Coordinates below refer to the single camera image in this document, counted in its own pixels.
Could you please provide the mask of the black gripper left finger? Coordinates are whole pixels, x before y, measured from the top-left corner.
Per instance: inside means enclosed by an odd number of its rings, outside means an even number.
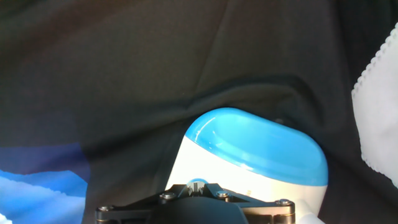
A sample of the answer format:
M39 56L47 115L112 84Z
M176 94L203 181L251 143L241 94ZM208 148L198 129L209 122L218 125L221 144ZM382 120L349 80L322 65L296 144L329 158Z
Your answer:
M154 194L134 203L124 206L104 205L95 210L95 224L112 224L133 221L139 223L145 221L153 208L177 199L191 196L197 190L196 183L175 184L168 190Z

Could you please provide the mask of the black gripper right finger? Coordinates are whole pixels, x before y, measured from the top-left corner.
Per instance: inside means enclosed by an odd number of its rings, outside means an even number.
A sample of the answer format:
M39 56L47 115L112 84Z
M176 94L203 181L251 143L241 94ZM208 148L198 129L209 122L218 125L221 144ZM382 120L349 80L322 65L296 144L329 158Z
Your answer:
M205 182L195 182L195 195L236 205L248 223L296 223L295 204L288 199L264 202Z

